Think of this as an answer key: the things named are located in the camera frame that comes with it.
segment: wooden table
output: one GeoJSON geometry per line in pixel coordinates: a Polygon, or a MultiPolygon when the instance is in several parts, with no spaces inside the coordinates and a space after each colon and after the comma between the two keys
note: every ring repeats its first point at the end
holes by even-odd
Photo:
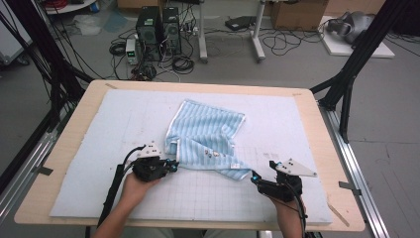
{"type": "MultiPolygon", "coordinates": [[[[365,229],[364,220],[353,193],[348,189],[339,187],[339,181],[347,182],[348,180],[319,111],[317,102],[310,90],[302,88],[115,80],[95,80],[90,83],[45,163],[45,167],[53,169],[53,173],[50,176],[38,175],[15,215],[15,221],[17,223],[87,226],[97,224],[97,219],[93,218],[57,218],[50,217],[49,214],[59,193],[67,168],[74,158],[84,134],[101,105],[105,93],[112,89],[213,92],[294,97],[316,167],[318,168],[318,175],[326,191],[328,205],[332,210],[333,216],[333,223],[326,226],[308,226],[307,230],[362,231],[365,229]]],[[[249,222],[129,220],[127,225],[203,229],[278,230],[276,223],[249,222]]]]}

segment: grid paper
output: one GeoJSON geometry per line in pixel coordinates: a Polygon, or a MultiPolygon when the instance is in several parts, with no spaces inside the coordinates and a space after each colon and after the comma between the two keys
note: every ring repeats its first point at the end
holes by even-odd
{"type": "MultiPolygon", "coordinates": [[[[269,160],[293,158],[317,171],[293,97],[109,90],[70,164],[51,216],[99,217],[116,166],[133,148],[150,141],[162,149],[169,123],[185,99],[245,113],[246,122],[234,138],[236,156],[263,179],[275,177],[269,160]]],[[[173,159],[167,155],[161,158],[173,159]]],[[[302,181],[307,223],[331,223],[320,180],[302,177],[302,181]]],[[[258,193],[250,177],[235,181],[213,171],[186,169],[179,169],[152,187],[131,217],[276,220],[272,203],[258,193]]]]}

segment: human arm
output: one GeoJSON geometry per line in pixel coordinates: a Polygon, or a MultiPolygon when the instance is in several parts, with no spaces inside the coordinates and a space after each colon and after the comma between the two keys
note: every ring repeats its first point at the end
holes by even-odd
{"type": "Polygon", "coordinates": [[[270,199],[277,211],[277,223],[283,237],[302,238],[302,224],[296,202],[294,200],[283,202],[275,198],[270,199]]]}
{"type": "Polygon", "coordinates": [[[143,200],[149,188],[158,182],[159,180],[144,182],[134,174],[127,175],[120,201],[98,227],[93,238],[120,237],[130,213],[143,200]]]}

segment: desktop computer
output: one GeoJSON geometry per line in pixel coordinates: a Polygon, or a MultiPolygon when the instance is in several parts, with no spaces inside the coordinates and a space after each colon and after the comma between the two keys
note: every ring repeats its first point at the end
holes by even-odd
{"type": "Polygon", "coordinates": [[[166,7],[162,10],[162,21],[166,50],[173,55],[181,54],[181,35],[177,7],[166,7]]]}
{"type": "Polygon", "coordinates": [[[160,60],[160,43],[163,41],[163,27],[158,6],[145,6],[140,9],[136,24],[142,58],[145,61],[160,60]]]}

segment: concrete floor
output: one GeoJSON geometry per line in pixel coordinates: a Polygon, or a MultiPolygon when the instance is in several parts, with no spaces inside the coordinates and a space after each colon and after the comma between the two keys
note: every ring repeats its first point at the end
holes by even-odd
{"type": "MultiPolygon", "coordinates": [[[[74,15],[90,14],[81,10],[63,14],[64,22],[74,15]]],[[[135,21],[125,18],[111,4],[95,14],[101,19],[98,36],[71,36],[74,48],[101,76],[112,75],[110,42],[135,21]]],[[[206,21],[207,26],[223,27],[223,18],[206,21]]],[[[263,25],[269,27],[269,20],[263,25]]],[[[420,54],[419,44],[395,40],[420,54]]],[[[370,59],[354,85],[349,124],[349,139],[367,180],[390,237],[417,237],[420,233],[420,59],[408,51],[384,41],[395,53],[394,59],[370,59]]],[[[194,71],[178,78],[171,73],[160,74],[155,80],[167,82],[257,85],[272,87],[310,88],[338,73],[347,57],[329,56],[322,43],[302,43],[285,56],[272,54],[263,47],[266,60],[256,63],[254,48],[248,35],[208,35],[209,61],[198,60],[198,44],[193,38],[194,71]]],[[[86,72],[95,74],[84,67],[86,72]]],[[[123,60],[117,72],[129,75],[123,60]]],[[[325,92],[316,94],[321,98],[325,92]]],[[[0,71],[0,173],[13,160],[20,148],[49,110],[48,95],[41,76],[32,63],[16,63],[0,71]]],[[[19,201],[0,226],[1,237],[81,237],[84,227],[20,225],[13,221],[19,201]]],[[[196,230],[183,230],[176,237],[199,237],[196,230]]],[[[369,237],[362,233],[323,232],[324,237],[369,237]]]]}

